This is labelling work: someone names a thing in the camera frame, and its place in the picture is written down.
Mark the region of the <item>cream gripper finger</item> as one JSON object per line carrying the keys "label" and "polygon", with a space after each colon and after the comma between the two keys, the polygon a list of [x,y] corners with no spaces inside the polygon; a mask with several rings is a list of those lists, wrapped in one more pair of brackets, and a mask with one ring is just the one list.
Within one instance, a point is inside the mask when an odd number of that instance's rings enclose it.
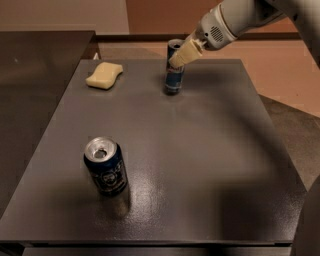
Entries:
{"label": "cream gripper finger", "polygon": [[198,39],[186,40],[169,59],[169,63],[173,68],[179,68],[199,59],[202,56],[203,50],[202,41]]}

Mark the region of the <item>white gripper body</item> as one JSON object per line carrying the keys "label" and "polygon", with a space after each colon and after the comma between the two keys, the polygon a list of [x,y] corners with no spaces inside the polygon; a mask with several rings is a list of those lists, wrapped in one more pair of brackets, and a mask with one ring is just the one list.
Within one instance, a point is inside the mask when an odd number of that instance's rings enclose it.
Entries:
{"label": "white gripper body", "polygon": [[206,50],[216,51],[235,41],[238,36],[231,30],[228,15],[230,5],[220,3],[198,22],[195,37]]}

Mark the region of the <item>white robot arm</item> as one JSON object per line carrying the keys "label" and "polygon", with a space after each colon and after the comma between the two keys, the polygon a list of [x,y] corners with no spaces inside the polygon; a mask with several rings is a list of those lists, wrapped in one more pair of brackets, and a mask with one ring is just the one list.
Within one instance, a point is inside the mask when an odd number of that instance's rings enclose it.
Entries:
{"label": "white robot arm", "polygon": [[204,50],[216,51],[250,29],[288,18],[320,67],[320,0],[223,0],[207,12],[169,59],[172,67],[189,64]]}

